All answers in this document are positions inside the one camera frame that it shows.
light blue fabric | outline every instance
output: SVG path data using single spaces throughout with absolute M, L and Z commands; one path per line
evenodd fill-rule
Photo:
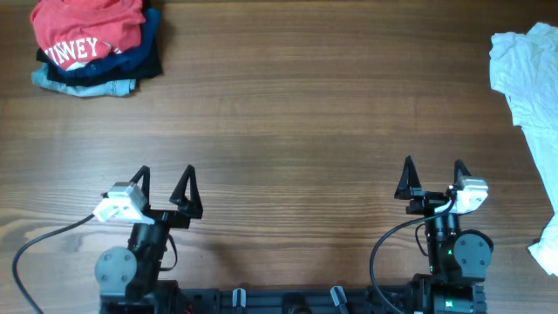
M 35 70 L 31 74 L 31 81 L 34 85 L 41 86 L 56 92 L 66 93 L 77 97 L 95 97 L 95 96 L 126 96 L 136 88 L 135 79 L 122 79 L 106 82 L 103 85 L 90 87 L 84 86 L 68 86 L 63 83 L 51 81 L 47 78 L 49 67 L 43 64 L 40 69 Z

crumpled white cloth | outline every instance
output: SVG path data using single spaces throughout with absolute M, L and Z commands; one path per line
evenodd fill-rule
M 490 84 L 506 95 L 555 211 L 529 251 L 558 276 L 558 28 L 537 23 L 527 34 L 495 34 L 492 44 Z

folded clothes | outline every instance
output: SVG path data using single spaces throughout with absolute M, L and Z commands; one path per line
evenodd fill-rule
M 38 61 L 43 61 L 43 55 L 37 55 Z M 85 78 L 65 78 L 58 73 L 58 68 L 47 62 L 48 75 L 47 78 L 51 81 L 62 83 L 67 86 L 95 86 L 101 85 L 106 82 L 121 80 L 121 79 L 152 79 L 163 72 L 159 61 L 159 53 L 157 52 L 157 44 L 155 39 L 151 44 L 151 50 L 147 57 L 139 63 L 138 66 L 130 71 L 124 71 L 120 67 L 115 67 L 110 71 L 104 72 L 94 77 Z
M 123 79 L 106 82 L 101 85 L 83 87 L 68 86 L 62 83 L 53 82 L 47 78 L 48 65 L 43 66 L 31 74 L 33 84 L 50 89 L 56 92 L 66 93 L 77 97 L 95 97 L 95 96 L 126 96 L 136 88 L 135 79 Z
M 51 62 L 75 70 L 140 45 L 142 5 L 141 0 L 43 0 L 31 23 Z
M 88 63 L 83 68 L 72 71 L 65 71 L 57 66 L 58 72 L 65 78 L 70 79 L 93 77 L 108 72 L 117 66 L 124 71 L 131 71 L 134 69 L 149 54 L 160 21 L 160 13 L 156 9 L 145 10 L 143 14 L 146 18 L 146 22 L 141 25 L 141 44 L 138 47 L 120 54 L 110 54 L 105 58 Z M 50 62 L 41 49 L 37 51 L 37 60 L 45 63 Z

wooden table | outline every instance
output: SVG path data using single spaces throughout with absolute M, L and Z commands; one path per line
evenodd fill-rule
M 196 166 L 204 217 L 172 235 L 184 288 L 370 283 L 376 240 L 412 217 L 393 193 L 405 156 L 423 187 L 462 159 L 490 186 L 462 219 L 495 242 L 490 313 L 551 313 L 558 281 L 526 247 L 553 210 L 504 97 L 491 90 L 490 37 L 558 24 L 558 5 L 509 1 L 171 3 L 165 75 L 125 99 L 77 99 L 31 85 L 29 6 L 0 7 L 0 312 L 24 312 L 14 253 L 89 215 L 99 194 L 152 168 L 152 204 Z M 95 312 L 100 252 L 123 223 L 92 221 L 29 249 L 23 281 L 48 313 Z M 164 263 L 173 261 L 172 254 Z M 428 262 L 404 229 L 377 258 L 383 284 Z

black cable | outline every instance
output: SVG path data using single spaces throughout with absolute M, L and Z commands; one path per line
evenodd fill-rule
M 178 263 L 178 253 L 177 253 L 177 249 L 176 249 L 176 244 L 174 243 L 174 239 L 172 235 L 168 235 L 168 241 L 171 243 L 171 246 L 173 247 L 173 251 L 174 251 L 174 265 L 172 267 L 161 267 L 160 271 L 169 271 L 172 270 L 174 268 L 174 266 L 176 266 L 176 264 Z
M 395 228 L 391 229 L 390 231 L 386 232 L 385 235 L 382 235 L 382 237 L 378 240 L 378 242 L 376 242 L 376 245 L 374 246 L 374 249 L 372 250 L 372 253 L 370 254 L 370 279 L 372 280 L 372 286 L 374 287 L 376 292 L 379 294 L 380 298 L 382 298 L 384 303 L 389 305 L 391 307 L 391 309 L 393 311 L 395 311 L 396 313 L 405 314 L 400 309 L 398 309 L 395 305 L 393 305 L 390 302 L 390 300 L 387 299 L 387 297 L 384 296 L 384 293 L 382 293 L 382 291 L 380 290 L 380 287 L 378 287 L 378 283 L 376 282 L 376 278 L 374 277 L 374 257 L 376 257 L 376 253 L 378 252 L 378 249 L 380 248 L 380 245 L 382 245 L 382 243 L 385 241 L 385 239 L 387 239 L 388 237 L 390 237 L 394 233 L 398 232 L 400 229 L 403 229 L 405 227 L 409 227 L 409 226 L 411 226 L 415 223 L 428 222 L 432 219 L 436 219 L 436 218 L 439 218 L 443 215 L 447 215 L 450 212 L 450 210 L 452 210 L 454 204 L 455 204 L 455 199 L 452 198 L 452 200 L 450 202 L 450 205 L 446 209 L 444 209 L 443 212 L 441 212 L 439 214 L 436 214 L 436 215 L 433 215 L 433 216 L 430 216 L 430 217 L 418 218 L 418 219 L 415 219 L 415 220 L 411 220 L 411 221 L 408 221 L 408 222 L 401 223 L 397 227 L 395 227 Z
M 41 242 L 44 239 L 49 238 L 51 236 L 61 234 L 61 233 L 65 232 L 65 231 L 68 231 L 70 229 L 74 229 L 79 225 L 82 225 L 86 222 L 89 222 L 93 217 L 94 217 L 93 214 L 88 215 L 86 218 L 80 220 L 79 222 L 73 223 L 70 226 L 66 226 L 66 227 L 63 227 L 61 229 L 54 230 L 54 231 L 49 232 L 47 234 L 41 235 L 40 237 L 37 237 L 37 238 L 27 242 L 23 247 L 21 247 L 21 249 L 19 249 L 17 251 L 16 256 L 14 256 L 14 262 L 11 264 L 11 273 L 14 276 L 14 280 L 16 281 L 17 287 L 21 291 L 21 294 L 24 295 L 25 300 L 27 300 L 29 305 L 33 308 L 33 310 L 35 310 L 36 313 L 40 314 L 40 313 L 43 313 L 43 311 L 41 310 L 41 308 L 38 307 L 37 303 L 35 303 L 35 301 L 31 297 L 31 295 L 29 294 L 29 292 L 27 292 L 27 290 L 25 289 L 24 284 L 21 282 L 21 279 L 19 278 L 19 275 L 17 273 L 17 262 L 19 261 L 19 257 L 21 257 L 21 255 L 25 252 L 25 250 L 28 249 L 31 245 L 33 245 L 37 242 Z
M 415 229 L 415 240 L 417 240 L 417 245 L 418 248 L 420 249 L 420 253 L 422 253 L 422 255 L 428 257 L 428 253 L 426 253 L 423 249 L 422 249 L 422 245 L 420 244 L 420 240 L 419 240 L 419 229 L 422 226 L 425 226 L 425 223 L 421 223 L 417 226 L 417 228 Z

